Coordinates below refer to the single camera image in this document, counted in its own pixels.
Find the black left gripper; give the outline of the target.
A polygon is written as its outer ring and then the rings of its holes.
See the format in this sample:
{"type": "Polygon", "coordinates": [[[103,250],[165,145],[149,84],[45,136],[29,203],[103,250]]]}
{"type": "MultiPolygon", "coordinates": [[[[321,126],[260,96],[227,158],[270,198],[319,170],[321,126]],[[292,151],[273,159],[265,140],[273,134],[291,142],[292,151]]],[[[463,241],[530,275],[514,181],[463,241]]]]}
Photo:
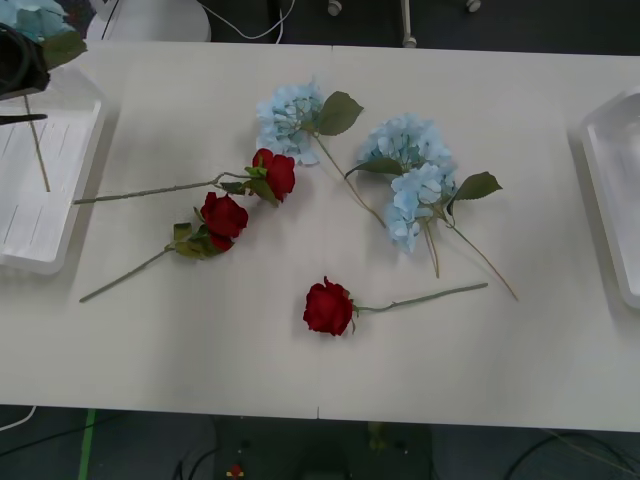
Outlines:
{"type": "MultiPolygon", "coordinates": [[[[50,82],[43,48],[8,25],[1,26],[1,97],[43,92],[50,82]]],[[[46,114],[1,115],[0,125],[45,120],[46,114]]]]}

